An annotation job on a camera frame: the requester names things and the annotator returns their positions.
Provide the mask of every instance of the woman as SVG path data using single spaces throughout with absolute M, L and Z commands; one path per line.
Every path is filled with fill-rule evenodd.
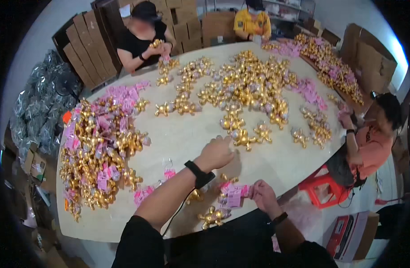
M 240 10 L 234 18 L 234 31 L 242 41 L 252 41 L 254 35 L 268 41 L 271 37 L 271 20 L 264 12 L 261 0 L 246 0 L 246 9 Z
M 126 32 L 117 46 L 117 53 L 127 72 L 134 73 L 157 63 L 160 55 L 169 56 L 176 42 L 161 19 L 151 2 L 141 2 L 133 8 Z M 151 48 L 149 45 L 156 39 L 165 42 Z

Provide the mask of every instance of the hand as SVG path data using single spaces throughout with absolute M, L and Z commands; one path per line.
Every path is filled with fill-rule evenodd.
M 341 116 L 341 124 L 344 129 L 346 130 L 353 130 L 355 129 L 354 124 L 352 123 L 351 117 L 348 114 L 344 114 Z
M 148 47 L 146 51 L 143 53 L 144 59 L 148 59 L 152 55 L 161 55 L 164 51 L 162 44 L 160 44 L 157 48 Z
M 264 180 L 258 180 L 250 187 L 248 198 L 254 200 L 257 207 L 265 212 L 271 220 L 283 213 L 275 192 Z
M 205 173 L 214 169 L 220 169 L 233 160 L 234 153 L 230 151 L 229 144 L 232 139 L 226 136 L 224 139 L 218 135 L 213 138 L 202 150 L 201 155 L 195 159 L 195 164 Z
M 172 50 L 172 45 L 170 43 L 163 43 L 163 56 L 169 56 L 170 51 Z

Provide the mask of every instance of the red stool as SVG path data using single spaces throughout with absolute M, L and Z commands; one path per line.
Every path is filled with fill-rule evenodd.
M 319 209 L 331 207 L 345 201 L 351 192 L 350 189 L 338 185 L 329 173 L 315 177 L 315 175 L 323 168 L 327 168 L 326 165 L 323 165 L 304 181 L 299 183 L 299 190 L 305 190 L 308 193 L 309 198 L 311 198 L 312 204 Z M 328 193 L 331 194 L 330 199 L 325 203 L 320 202 L 320 199 L 315 192 L 315 188 L 323 184 L 329 184 Z

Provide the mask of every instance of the hair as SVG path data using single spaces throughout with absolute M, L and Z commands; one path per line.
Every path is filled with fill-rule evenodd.
M 392 122 L 392 129 L 399 128 L 402 124 L 401 106 L 397 97 L 391 93 L 379 94 L 376 97 L 376 102 L 384 110 L 387 120 Z

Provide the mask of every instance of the white wall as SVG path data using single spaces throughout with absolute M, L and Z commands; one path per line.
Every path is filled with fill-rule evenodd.
M 353 22 L 368 30 L 391 52 L 397 61 L 391 83 L 398 90 L 408 64 L 397 37 L 375 5 L 369 0 L 315 0 L 315 3 L 314 18 L 340 38 Z
M 15 54 L 5 82 L 0 120 L 1 142 L 13 105 L 23 91 L 32 68 L 44 60 L 48 49 L 55 49 L 51 37 L 75 14 L 90 11 L 91 2 L 93 0 L 52 0 L 32 24 Z

